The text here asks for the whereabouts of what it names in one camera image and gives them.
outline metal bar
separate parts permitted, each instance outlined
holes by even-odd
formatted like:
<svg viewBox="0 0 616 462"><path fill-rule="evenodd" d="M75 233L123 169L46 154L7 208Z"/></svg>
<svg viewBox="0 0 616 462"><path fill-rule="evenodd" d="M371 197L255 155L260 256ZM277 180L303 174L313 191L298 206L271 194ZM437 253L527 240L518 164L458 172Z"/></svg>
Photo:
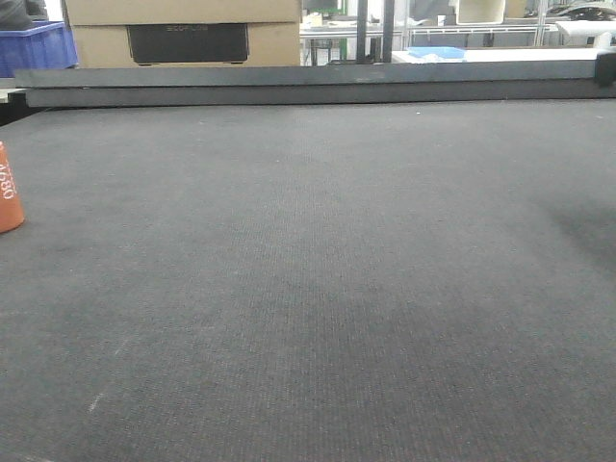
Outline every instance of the metal bar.
<svg viewBox="0 0 616 462"><path fill-rule="evenodd" d="M368 0L359 0L357 4L357 56L356 62L366 62L366 32L368 29Z"/></svg>
<svg viewBox="0 0 616 462"><path fill-rule="evenodd" d="M385 9L383 11L383 63L390 63L392 61L395 14L396 0L385 0Z"/></svg>
<svg viewBox="0 0 616 462"><path fill-rule="evenodd" d="M302 87L491 80L592 79L595 60L320 67L19 70L19 88Z"/></svg>
<svg viewBox="0 0 616 462"><path fill-rule="evenodd" d="M546 30L546 16L548 15L549 0L540 0L537 11L537 31L535 32L535 46L543 45L543 38Z"/></svg>
<svg viewBox="0 0 616 462"><path fill-rule="evenodd" d="M268 88L143 88L29 90L31 107L140 107L410 103L506 99L616 98L616 86L592 79L452 82Z"/></svg>

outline blue plastic crate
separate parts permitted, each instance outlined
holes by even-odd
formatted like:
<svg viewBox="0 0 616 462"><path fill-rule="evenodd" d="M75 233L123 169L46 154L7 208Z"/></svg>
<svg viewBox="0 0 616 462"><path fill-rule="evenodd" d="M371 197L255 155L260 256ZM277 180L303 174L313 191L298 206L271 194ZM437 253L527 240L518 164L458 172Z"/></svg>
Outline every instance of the blue plastic crate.
<svg viewBox="0 0 616 462"><path fill-rule="evenodd" d="M0 31L0 77L17 69L65 69L77 64L73 35L59 21L38 21L27 31Z"/></svg>

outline table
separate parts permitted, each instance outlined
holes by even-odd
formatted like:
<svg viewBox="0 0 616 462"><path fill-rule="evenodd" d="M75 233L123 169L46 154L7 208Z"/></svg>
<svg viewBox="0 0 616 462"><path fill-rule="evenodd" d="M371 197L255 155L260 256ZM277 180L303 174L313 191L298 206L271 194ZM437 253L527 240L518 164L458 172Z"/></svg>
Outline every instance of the table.
<svg viewBox="0 0 616 462"><path fill-rule="evenodd" d="M0 459L604 462L615 114L91 109L0 128L28 218L0 236Z"/></svg>

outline metal rack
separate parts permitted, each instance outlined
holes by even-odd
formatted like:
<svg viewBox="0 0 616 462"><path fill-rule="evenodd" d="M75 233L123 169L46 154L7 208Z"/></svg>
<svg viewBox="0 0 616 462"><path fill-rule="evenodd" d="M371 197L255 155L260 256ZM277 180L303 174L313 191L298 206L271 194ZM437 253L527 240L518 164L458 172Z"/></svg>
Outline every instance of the metal rack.
<svg viewBox="0 0 616 462"><path fill-rule="evenodd" d="M404 38L405 45L413 44L414 36L451 35L451 34L537 34L543 28L545 32L558 32L555 24L500 24L500 25L473 25L473 26L414 26L408 27Z"/></svg>

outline black device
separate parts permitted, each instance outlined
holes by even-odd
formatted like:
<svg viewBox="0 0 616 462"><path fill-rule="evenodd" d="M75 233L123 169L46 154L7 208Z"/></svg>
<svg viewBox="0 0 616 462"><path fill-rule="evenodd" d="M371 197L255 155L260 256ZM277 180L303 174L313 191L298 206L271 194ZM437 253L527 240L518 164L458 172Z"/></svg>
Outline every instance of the black device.
<svg viewBox="0 0 616 462"><path fill-rule="evenodd" d="M131 25L128 36L137 64L242 63L248 59L247 24Z"/></svg>

